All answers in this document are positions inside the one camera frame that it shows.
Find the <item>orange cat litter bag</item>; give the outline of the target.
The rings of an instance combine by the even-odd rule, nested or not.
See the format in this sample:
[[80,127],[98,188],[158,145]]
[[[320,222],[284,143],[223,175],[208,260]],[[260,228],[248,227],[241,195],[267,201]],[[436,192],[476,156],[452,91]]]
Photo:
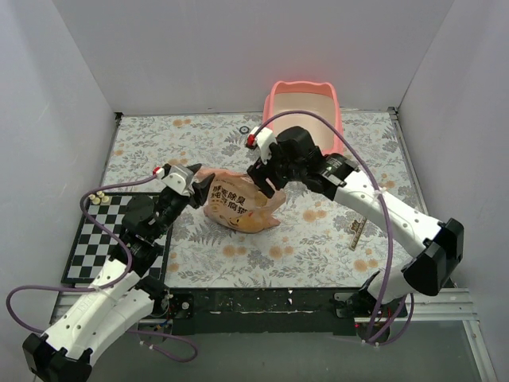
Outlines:
[[204,215],[224,227],[244,233],[258,233],[276,227],[280,221],[274,213],[286,202],[286,194],[277,191],[265,196],[244,173],[224,169],[201,168],[196,178],[214,179],[204,206]]

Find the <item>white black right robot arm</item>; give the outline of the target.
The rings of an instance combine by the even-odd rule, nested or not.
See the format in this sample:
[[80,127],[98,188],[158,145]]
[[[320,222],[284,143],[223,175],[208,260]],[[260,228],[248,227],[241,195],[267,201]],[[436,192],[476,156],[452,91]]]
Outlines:
[[442,222],[375,189],[356,163],[342,154],[322,154],[304,128],[291,127],[279,135],[268,128],[254,129],[247,147],[259,152],[247,174],[265,196],[271,198],[287,183],[298,181],[361,214],[411,256],[408,264],[392,267],[388,274],[372,275],[344,302],[350,314],[378,316],[389,303],[413,292],[436,296],[462,260],[464,226],[459,221]]

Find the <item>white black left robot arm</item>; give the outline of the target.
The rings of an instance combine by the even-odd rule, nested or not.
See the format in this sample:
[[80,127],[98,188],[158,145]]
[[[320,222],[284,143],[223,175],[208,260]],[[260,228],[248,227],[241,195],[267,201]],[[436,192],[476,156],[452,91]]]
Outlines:
[[106,231],[117,244],[93,282],[78,289],[79,298],[56,323],[25,339],[25,359],[39,379],[87,380],[97,360],[136,322],[168,312],[165,284],[149,269],[164,251],[157,240],[186,207],[205,204],[215,176],[195,181],[199,170],[200,165],[158,167],[152,179],[165,186],[158,196],[128,201],[121,232]]

